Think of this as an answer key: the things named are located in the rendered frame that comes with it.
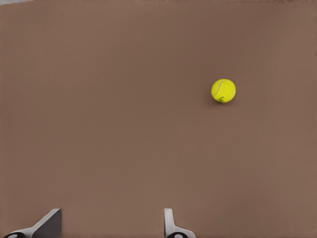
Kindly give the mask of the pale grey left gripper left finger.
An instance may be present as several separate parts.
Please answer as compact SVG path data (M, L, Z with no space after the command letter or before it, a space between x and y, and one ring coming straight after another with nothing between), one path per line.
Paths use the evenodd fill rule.
M62 231L62 209L48 212L35 225L13 231L3 238L60 238Z

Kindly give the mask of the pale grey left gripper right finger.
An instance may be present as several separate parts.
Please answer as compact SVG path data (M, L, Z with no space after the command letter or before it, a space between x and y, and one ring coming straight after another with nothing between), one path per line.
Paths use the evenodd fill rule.
M164 238L196 238L196 235L191 230L176 226L174 222L173 210L171 208L165 208Z

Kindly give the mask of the yellow tennis ball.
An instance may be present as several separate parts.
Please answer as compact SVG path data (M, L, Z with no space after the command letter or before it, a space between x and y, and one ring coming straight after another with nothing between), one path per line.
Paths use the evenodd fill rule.
M219 79L211 87L211 96L219 103L228 103L236 95L236 85L229 79Z

